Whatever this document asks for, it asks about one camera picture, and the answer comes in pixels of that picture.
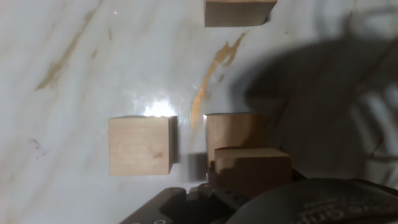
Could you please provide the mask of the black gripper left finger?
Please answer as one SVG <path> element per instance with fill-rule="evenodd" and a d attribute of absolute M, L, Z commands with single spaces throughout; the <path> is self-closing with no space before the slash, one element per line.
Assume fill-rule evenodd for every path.
<path fill-rule="evenodd" d="M 121 224 L 210 224 L 226 223 L 249 198 L 216 185 L 216 173 L 206 175 L 207 183 L 185 190 L 164 189 Z"/>

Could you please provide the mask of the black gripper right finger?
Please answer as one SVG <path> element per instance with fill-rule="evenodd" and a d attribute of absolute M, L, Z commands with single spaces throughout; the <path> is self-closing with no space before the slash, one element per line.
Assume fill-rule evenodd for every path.
<path fill-rule="evenodd" d="M 301 174 L 299 171 L 292 169 L 292 181 L 298 182 L 301 180 L 307 180 L 307 178 L 303 174 Z"/>

